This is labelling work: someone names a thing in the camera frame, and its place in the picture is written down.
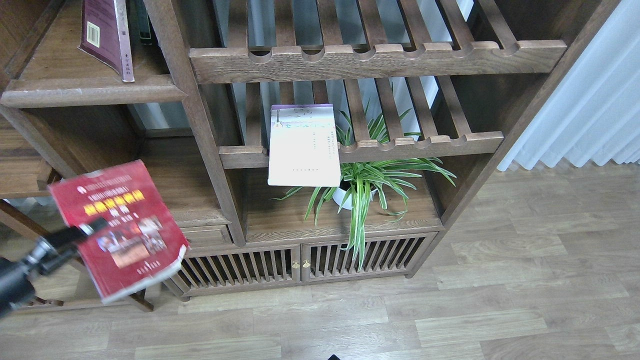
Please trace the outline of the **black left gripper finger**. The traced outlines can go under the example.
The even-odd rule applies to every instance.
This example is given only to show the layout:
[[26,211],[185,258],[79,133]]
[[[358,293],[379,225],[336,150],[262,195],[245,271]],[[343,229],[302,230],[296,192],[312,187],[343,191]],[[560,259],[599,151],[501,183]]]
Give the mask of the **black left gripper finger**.
[[82,243],[108,226],[106,219],[98,217],[89,223],[64,228],[60,234],[60,248]]

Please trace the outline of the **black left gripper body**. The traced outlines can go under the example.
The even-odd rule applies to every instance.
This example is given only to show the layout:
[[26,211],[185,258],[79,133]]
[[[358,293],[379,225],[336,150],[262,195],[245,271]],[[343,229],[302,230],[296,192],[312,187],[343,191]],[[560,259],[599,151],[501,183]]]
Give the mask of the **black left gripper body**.
[[76,257],[76,245],[55,249],[47,240],[39,238],[34,249],[18,261],[1,258],[0,316],[6,317],[35,298],[32,280],[50,276]]

